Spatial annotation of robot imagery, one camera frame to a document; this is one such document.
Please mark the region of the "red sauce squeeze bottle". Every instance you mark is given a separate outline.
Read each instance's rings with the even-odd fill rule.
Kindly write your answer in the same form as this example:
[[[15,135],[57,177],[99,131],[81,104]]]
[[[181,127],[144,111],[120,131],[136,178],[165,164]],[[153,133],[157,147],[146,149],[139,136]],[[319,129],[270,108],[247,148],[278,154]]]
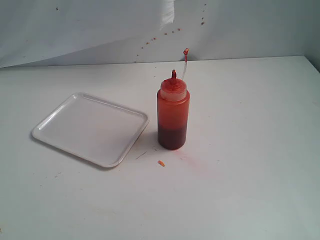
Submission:
[[[184,76],[187,70],[189,49],[183,51],[184,68],[178,78],[175,70],[171,77],[162,81],[157,92],[157,140],[165,149],[181,148],[187,137],[190,93]]]

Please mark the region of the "white square plastic tray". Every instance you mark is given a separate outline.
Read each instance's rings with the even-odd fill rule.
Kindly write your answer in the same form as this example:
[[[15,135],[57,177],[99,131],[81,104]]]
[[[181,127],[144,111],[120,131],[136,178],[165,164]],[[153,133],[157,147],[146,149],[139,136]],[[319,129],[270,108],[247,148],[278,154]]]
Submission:
[[[32,130],[32,136],[109,169],[123,161],[148,123],[144,112],[77,92],[44,118]]]

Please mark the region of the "small orange crumb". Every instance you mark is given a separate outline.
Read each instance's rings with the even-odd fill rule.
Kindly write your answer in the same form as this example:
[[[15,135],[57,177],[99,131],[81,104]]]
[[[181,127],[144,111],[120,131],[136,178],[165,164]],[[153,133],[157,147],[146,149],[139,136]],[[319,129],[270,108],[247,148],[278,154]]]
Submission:
[[[157,163],[158,163],[159,165],[161,165],[162,167],[165,167],[165,163],[164,163],[163,161],[159,160]]]

